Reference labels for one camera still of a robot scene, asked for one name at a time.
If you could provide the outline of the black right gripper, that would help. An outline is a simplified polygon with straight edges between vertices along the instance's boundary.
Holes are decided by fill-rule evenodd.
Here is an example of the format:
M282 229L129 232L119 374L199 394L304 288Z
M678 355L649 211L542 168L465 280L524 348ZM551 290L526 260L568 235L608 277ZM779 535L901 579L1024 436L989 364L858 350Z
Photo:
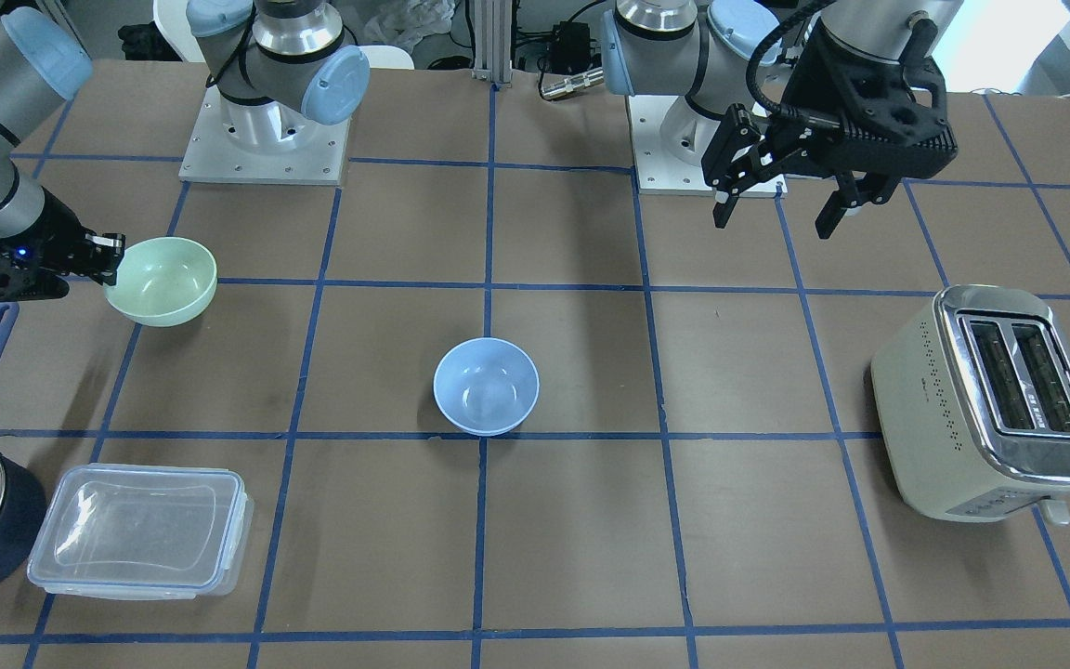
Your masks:
M124 234L96 234L75 213L43 191L30 226L0 238L0 302L64 299L68 275L114 285L124 259Z

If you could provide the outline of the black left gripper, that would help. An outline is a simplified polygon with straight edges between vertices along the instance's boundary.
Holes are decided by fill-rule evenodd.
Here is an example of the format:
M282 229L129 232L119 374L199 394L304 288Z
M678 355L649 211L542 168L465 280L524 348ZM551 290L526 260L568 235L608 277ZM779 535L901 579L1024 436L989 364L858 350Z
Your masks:
M702 176L716 191L714 226L725 229L744 191L778 174L835 174L837 188L815 221L819 240L828 240L851 209L888 203L898 177L931 178L951 164L959 145L946 79L930 56L938 34L933 19L904 19L896 56L876 59L819 19L781 102L834 119L837 127L805 135L802 123L785 120L776 145L746 106L731 105L701 157Z

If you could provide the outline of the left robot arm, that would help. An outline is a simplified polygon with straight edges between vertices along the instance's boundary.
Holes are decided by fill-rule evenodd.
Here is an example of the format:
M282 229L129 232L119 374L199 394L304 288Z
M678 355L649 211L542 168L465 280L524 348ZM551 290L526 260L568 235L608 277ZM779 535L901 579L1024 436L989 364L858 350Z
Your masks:
M810 1L778 19L756 1L615 1L600 52L613 94L672 95L700 122L685 161L716 191L725 228L746 191L776 177L831 178L816 217L885 204L905 178L957 157L946 78L933 59L959 1Z

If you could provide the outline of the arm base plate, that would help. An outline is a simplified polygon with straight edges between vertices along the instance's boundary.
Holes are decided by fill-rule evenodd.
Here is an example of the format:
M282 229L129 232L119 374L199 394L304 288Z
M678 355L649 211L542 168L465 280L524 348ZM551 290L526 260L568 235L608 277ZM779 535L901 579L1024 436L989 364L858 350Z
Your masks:
M179 179L211 185L343 185L351 120L322 125L271 101L238 105L205 89Z
M627 97L638 189L651 195L713 195L701 169L718 120L699 115L686 98Z

